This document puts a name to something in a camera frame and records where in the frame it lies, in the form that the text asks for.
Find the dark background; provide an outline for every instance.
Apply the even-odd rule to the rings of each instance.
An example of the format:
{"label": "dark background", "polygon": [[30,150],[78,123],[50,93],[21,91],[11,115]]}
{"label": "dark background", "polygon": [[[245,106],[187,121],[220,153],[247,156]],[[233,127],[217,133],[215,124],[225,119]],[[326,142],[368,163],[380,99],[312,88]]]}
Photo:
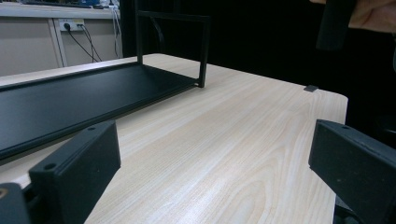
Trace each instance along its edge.
{"label": "dark background", "polygon": [[[171,12],[173,1],[142,1],[142,8]],[[375,118],[396,115],[391,34],[349,29],[342,50],[316,49],[324,10],[308,0],[180,1],[181,12],[211,16],[208,63],[315,85],[348,98],[346,125],[374,138]],[[133,1],[120,1],[124,57],[135,56]],[[199,61],[202,27],[158,21],[164,53]],[[151,21],[144,22],[144,53],[160,52]]]}

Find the light wood grain tabletop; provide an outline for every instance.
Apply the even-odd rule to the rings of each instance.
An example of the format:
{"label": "light wood grain tabletop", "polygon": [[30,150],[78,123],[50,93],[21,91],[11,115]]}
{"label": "light wood grain tabletop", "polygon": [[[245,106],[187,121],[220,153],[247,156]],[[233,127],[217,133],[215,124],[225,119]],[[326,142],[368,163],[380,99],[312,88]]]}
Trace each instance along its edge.
{"label": "light wood grain tabletop", "polygon": [[[135,58],[1,77],[0,85]],[[199,63],[161,54],[144,64],[198,77]],[[193,88],[116,119],[121,168],[86,223],[331,224],[335,194],[308,157],[317,119],[344,123],[347,98],[209,64]],[[0,166],[0,183],[67,140]]]}

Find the electrical outlet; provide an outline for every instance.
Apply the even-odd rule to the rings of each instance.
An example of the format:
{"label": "electrical outlet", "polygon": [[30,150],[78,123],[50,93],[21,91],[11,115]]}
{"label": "electrical outlet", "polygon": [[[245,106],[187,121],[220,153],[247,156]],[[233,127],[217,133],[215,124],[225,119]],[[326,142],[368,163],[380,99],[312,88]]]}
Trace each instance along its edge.
{"label": "electrical outlet", "polygon": [[79,25],[84,25],[83,19],[59,19],[59,28],[61,31],[67,31],[64,25],[68,23],[70,25],[70,31],[83,31]]}

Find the black tray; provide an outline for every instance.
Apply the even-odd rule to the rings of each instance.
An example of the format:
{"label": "black tray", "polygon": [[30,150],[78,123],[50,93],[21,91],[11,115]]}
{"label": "black tray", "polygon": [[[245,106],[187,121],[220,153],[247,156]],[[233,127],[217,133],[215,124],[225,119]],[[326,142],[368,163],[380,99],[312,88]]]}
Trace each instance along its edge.
{"label": "black tray", "polygon": [[142,63],[0,88],[0,161],[197,83]]}

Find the wooden table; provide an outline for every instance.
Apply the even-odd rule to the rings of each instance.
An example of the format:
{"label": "wooden table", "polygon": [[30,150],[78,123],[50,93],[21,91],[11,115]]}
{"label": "wooden table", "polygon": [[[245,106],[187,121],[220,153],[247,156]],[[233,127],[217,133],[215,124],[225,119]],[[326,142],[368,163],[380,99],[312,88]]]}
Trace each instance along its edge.
{"label": "wooden table", "polygon": [[[135,58],[1,77],[0,85]],[[199,63],[161,54],[144,63],[197,77]],[[344,123],[347,98],[209,64],[193,88],[116,119],[121,168],[87,223],[332,223],[335,194],[310,170],[316,119]],[[0,166],[0,183],[66,140]]]}

